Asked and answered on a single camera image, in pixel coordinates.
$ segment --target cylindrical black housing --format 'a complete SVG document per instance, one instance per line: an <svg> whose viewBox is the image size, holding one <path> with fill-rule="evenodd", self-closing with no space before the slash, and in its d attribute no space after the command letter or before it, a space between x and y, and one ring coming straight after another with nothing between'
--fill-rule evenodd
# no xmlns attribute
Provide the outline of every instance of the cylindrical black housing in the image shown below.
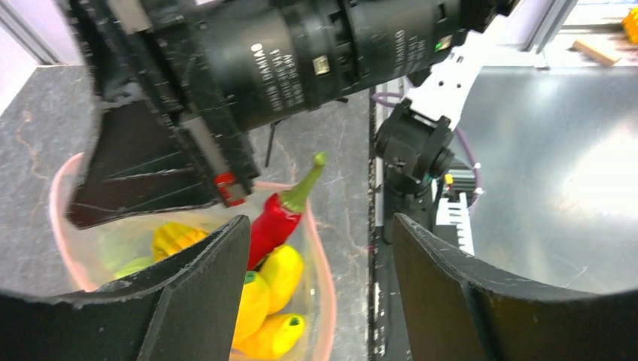
<svg viewBox="0 0 638 361"><path fill-rule="evenodd" d="M235 0L197 36L248 131L441 62L460 44L459 0Z"/></svg>

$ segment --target red pepper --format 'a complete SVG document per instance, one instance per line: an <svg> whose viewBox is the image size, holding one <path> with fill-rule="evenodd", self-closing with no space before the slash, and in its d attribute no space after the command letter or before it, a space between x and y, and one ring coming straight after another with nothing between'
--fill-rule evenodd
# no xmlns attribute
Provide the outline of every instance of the red pepper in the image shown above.
<svg viewBox="0 0 638 361"><path fill-rule="evenodd" d="M263 213L253 221L248 270L281 246L301 221L306 199L326 164L326 154L314 155L314 167L290 190L273 193L263 206Z"/></svg>

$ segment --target marble surface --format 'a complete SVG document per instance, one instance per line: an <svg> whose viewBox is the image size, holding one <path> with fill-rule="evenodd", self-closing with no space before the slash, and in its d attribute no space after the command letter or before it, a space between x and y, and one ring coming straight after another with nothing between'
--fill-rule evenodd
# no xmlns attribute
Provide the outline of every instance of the marble surface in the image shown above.
<svg viewBox="0 0 638 361"><path fill-rule="evenodd" d="M84 150L93 105L81 67L40 68L0 117L0 288L35 295L72 290L48 222L56 170ZM311 202L337 293L332 359L367 359L367 93L300 114L277 127L262 180L293 183L314 152L330 158ZM263 164L269 127L251 136Z"/></svg>

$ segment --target translucent basket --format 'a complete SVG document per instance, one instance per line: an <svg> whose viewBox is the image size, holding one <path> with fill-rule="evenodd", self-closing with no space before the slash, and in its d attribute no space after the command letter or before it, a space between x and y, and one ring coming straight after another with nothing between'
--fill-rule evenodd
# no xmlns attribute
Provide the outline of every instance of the translucent basket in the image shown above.
<svg viewBox="0 0 638 361"><path fill-rule="evenodd" d="M153 232L166 222L179 222L212 232L235 215L257 217L264 201L281 184L257 183L245 204L233 208L214 206L197 211L179 211L130 217L91 229L79 230L64 217L66 206L82 163L82 154L73 156L57 172L49 196L50 221L62 259L79 290L91 292L115 279L115 272L139 257L151 257ZM288 244L303 256L305 269L300 285L283 312L304 316L306 331L281 361L328 361L336 322L335 289L330 267L321 245L310 204L302 223ZM250 360L232 352L233 361Z"/></svg>

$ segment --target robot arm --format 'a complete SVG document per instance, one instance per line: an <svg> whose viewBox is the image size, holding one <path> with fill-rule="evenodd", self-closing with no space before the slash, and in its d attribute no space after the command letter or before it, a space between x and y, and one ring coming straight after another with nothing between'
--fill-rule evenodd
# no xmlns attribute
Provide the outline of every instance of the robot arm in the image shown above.
<svg viewBox="0 0 638 361"><path fill-rule="evenodd" d="M98 100L93 151L68 218L89 228L241 204L259 175L247 131L404 75L427 79L409 98L460 99L459 114L419 108L445 102L412 102L431 120L445 115L449 130L464 102L454 92L466 96L471 84L437 87L430 68L443 62L435 74L450 74L465 62L456 49L468 33L484 32L515 3L66 0ZM454 64L444 62L453 52Z"/></svg>

